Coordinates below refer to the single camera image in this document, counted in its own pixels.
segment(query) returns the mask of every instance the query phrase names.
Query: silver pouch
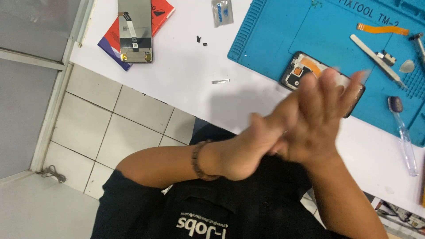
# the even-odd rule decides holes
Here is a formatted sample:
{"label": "silver pouch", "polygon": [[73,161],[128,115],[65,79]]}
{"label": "silver pouch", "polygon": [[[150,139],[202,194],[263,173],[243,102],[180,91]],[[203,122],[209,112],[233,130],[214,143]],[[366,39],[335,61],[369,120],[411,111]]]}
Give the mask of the silver pouch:
{"label": "silver pouch", "polygon": [[233,23],[232,0],[212,0],[214,27]]}

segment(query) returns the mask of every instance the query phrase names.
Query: black shirt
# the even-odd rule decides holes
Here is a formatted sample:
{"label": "black shirt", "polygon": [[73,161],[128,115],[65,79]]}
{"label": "black shirt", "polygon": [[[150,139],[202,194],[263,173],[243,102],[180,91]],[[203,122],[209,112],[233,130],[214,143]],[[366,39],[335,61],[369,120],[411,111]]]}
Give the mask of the black shirt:
{"label": "black shirt", "polygon": [[310,187],[300,164],[277,157],[263,158],[245,180],[185,181],[165,195],[115,170],[103,185],[91,238],[345,238],[323,228],[300,203]]}

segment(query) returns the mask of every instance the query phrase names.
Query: cable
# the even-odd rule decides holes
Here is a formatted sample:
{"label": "cable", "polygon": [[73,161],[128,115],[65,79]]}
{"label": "cable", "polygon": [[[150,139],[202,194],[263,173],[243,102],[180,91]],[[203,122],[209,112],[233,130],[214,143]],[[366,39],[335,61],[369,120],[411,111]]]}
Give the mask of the cable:
{"label": "cable", "polygon": [[57,178],[59,182],[66,181],[66,177],[63,174],[56,172],[56,167],[54,165],[50,165],[47,168],[42,169],[40,172],[36,172],[36,174],[41,174],[41,177],[43,178],[54,176]]}

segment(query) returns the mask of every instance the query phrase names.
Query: person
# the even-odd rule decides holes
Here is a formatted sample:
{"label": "person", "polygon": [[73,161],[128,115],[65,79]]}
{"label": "person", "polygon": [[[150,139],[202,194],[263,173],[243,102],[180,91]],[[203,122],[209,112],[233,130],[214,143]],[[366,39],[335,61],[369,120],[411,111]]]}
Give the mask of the person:
{"label": "person", "polygon": [[[388,238],[335,146],[364,72],[343,93],[336,74],[307,74],[240,135],[207,125],[190,146],[123,159],[103,185],[91,238]],[[326,229],[300,203],[311,186]]]}

